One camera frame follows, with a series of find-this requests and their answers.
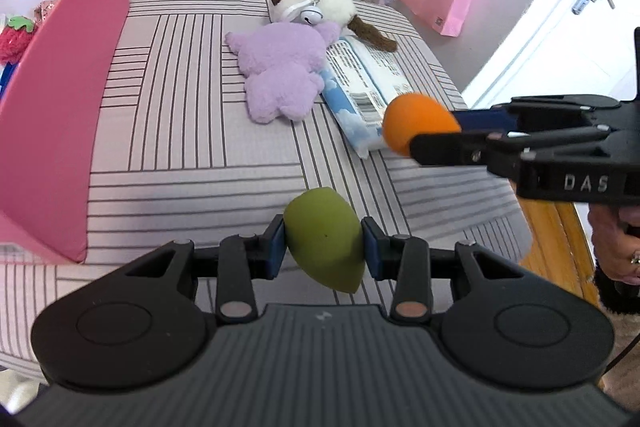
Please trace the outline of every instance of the white door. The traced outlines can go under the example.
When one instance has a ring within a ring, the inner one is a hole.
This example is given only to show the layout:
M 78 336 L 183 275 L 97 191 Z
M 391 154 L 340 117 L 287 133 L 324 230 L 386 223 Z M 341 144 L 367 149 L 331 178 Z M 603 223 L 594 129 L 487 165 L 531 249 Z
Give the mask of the white door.
M 580 15 L 577 0 L 560 0 L 542 27 L 511 64 L 469 100 L 475 108 L 509 102 L 514 96 L 602 94 L 636 95 L 634 29 L 640 26 L 640 0 L 589 1 Z

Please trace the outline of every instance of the human hand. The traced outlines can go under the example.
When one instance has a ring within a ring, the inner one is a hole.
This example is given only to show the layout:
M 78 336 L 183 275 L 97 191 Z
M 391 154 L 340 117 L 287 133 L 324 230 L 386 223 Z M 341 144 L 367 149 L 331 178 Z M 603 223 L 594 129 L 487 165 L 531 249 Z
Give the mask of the human hand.
M 601 204 L 590 204 L 589 223 L 593 228 L 591 242 L 602 271 L 614 281 L 640 285 L 640 239 L 625 233 L 625 223 L 640 227 L 640 206 L 620 210 Z

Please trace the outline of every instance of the patterned tablecloth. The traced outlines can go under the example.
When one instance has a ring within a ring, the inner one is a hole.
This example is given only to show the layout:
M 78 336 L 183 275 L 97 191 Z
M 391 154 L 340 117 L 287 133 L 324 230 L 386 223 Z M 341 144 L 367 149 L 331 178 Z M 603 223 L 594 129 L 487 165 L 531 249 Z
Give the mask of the patterned tablecloth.
M 451 109 L 464 102 L 404 16 L 358 3 L 367 22 L 398 40 L 396 59 L 415 90 Z M 480 168 L 417 168 L 391 152 L 359 159 L 320 98 L 305 121 L 252 123 L 243 78 L 223 36 L 267 24 L 267 0 L 131 0 L 114 53 L 94 149 L 88 256 L 82 266 L 0 266 L 0 365 L 40 377 L 29 329 L 56 298 L 172 239 L 216 245 L 259 233 L 308 188 L 333 187 L 360 217 L 433 247 L 476 239 L 518 260 L 530 247 L 510 185 Z M 368 274 L 354 295 L 318 285 L 287 255 L 258 305 L 384 303 L 393 291 Z M 215 281 L 197 302 L 210 311 Z M 447 305 L 446 284 L 435 287 Z

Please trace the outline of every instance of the purple plush toy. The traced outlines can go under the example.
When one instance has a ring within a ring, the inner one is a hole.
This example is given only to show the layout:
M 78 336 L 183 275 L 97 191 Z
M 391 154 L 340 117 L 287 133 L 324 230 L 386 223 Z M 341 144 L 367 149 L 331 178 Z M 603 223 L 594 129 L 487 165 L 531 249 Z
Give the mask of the purple plush toy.
M 226 34 L 244 74 L 249 116 L 269 123 L 279 115 L 300 121 L 311 112 L 324 89 L 318 74 L 326 65 L 326 49 L 340 37 L 340 26 L 276 22 L 251 34 Z

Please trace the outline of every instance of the fur cuff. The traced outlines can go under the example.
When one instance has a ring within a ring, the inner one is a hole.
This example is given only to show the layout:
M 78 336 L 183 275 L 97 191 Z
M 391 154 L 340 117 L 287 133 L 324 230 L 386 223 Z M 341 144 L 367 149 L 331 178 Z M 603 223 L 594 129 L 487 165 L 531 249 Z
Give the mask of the fur cuff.
M 600 302 L 610 312 L 622 315 L 640 314 L 640 297 L 629 298 L 620 295 L 614 286 L 615 282 L 604 274 L 598 264 L 593 275 L 593 283 L 600 293 Z

